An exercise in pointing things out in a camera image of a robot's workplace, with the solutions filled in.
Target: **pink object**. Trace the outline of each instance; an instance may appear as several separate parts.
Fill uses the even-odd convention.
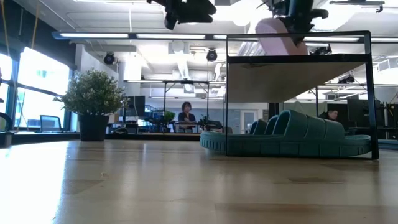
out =
[[[286,34],[287,29],[282,21],[274,18],[262,19],[256,26],[257,34]],[[268,37],[259,39],[266,55],[308,55],[305,43],[296,46],[290,37]]]

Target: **window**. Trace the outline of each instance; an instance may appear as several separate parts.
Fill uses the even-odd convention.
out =
[[[10,80],[12,74],[12,59],[7,55],[0,54],[0,68],[2,79]]]
[[[65,115],[65,110],[62,109],[63,103],[53,101],[54,96],[18,88],[18,98],[15,126],[18,126],[21,119],[20,127],[39,128],[40,115],[57,116],[61,120],[61,126],[63,126],[63,117]]]
[[[28,47],[21,53],[18,83],[65,94],[68,89],[69,68]]]
[[[7,99],[8,99],[8,85],[2,83],[0,85],[0,99],[4,102],[0,102],[0,112],[6,113]]]

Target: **woman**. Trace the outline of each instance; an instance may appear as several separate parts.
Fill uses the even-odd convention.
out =
[[[181,106],[182,112],[178,115],[178,121],[180,123],[192,124],[195,123],[195,115],[191,114],[190,111],[192,109],[190,102],[184,102]]]
[[[178,115],[178,121],[180,123],[179,128],[181,130],[191,130],[194,126],[192,125],[187,125],[187,124],[193,124],[195,123],[195,115],[189,113],[192,109],[191,103],[190,102],[185,102],[181,106],[182,112]]]

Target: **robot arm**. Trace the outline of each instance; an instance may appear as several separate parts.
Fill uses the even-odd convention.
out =
[[[217,9],[209,0],[147,0],[165,7],[166,17],[164,24],[172,30],[178,23],[211,23],[213,18],[210,15],[216,13]]]
[[[327,10],[312,9],[313,0],[263,0],[268,5],[272,14],[280,19],[289,33],[310,32],[313,25],[312,19],[321,17],[326,19],[329,16]],[[295,45],[303,41],[303,38],[292,38]]]

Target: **wooden shelf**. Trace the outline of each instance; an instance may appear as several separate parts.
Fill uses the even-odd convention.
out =
[[[348,54],[229,57],[228,102],[284,102],[363,65],[366,60],[367,55]]]

